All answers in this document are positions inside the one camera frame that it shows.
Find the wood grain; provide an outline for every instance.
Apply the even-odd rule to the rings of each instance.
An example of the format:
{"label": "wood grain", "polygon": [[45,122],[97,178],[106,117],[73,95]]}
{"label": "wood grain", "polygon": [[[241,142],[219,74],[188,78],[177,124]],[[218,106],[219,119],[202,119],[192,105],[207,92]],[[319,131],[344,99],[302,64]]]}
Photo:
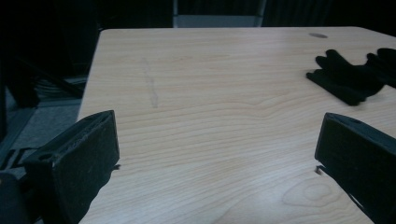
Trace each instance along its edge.
{"label": "wood grain", "polygon": [[326,49],[359,64],[395,40],[354,27],[102,32],[79,118],[115,110],[121,167],[81,223],[370,223],[314,153],[326,112],[396,136],[396,90],[351,107],[305,73]]}

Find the black chair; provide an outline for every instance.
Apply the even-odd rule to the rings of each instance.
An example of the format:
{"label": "black chair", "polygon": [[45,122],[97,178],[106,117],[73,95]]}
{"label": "black chair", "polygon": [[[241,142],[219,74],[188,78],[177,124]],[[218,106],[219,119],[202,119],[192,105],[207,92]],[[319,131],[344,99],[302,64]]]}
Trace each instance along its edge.
{"label": "black chair", "polygon": [[267,0],[262,27],[324,26],[332,0]]}

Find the wooden table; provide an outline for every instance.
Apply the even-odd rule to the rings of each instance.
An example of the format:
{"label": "wooden table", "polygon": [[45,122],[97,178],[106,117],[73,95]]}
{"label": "wooden table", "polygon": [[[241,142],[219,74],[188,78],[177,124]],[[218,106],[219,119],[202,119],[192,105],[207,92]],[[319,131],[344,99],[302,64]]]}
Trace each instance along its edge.
{"label": "wooden table", "polygon": [[370,223],[314,152],[326,112],[396,136],[396,90],[351,107],[305,73],[384,47],[355,27],[102,32],[79,118],[115,110],[121,167],[81,223]]}

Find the gray carpet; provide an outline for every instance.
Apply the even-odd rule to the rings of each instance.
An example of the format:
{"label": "gray carpet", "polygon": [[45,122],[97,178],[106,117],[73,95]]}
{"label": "gray carpet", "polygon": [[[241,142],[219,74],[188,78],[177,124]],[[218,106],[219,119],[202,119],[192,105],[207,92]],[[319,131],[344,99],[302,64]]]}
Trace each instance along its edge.
{"label": "gray carpet", "polygon": [[22,177],[21,162],[34,152],[26,148],[41,147],[73,125],[79,106],[80,100],[66,98],[42,102],[37,108],[21,109],[7,91],[8,134],[0,147],[0,172]]}

